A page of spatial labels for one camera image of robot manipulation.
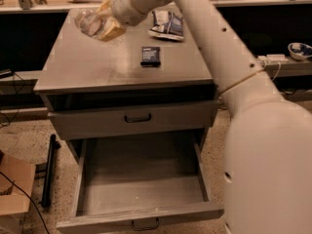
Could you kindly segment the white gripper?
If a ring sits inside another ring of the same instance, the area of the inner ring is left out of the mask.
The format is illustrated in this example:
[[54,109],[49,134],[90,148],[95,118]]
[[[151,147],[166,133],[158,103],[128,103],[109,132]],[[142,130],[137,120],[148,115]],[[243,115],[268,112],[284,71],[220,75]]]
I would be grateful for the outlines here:
[[111,16],[97,33],[97,39],[108,42],[126,32],[126,26],[136,26],[158,7],[171,3],[171,0],[104,0],[97,9],[100,16]]

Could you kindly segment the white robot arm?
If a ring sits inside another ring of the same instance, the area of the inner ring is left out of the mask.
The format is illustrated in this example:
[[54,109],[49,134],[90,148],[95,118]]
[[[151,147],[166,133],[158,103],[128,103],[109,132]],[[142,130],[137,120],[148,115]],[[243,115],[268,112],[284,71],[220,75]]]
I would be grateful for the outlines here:
[[312,115],[276,89],[210,0],[110,0],[137,25],[176,3],[232,120],[225,140],[227,234],[312,234]]

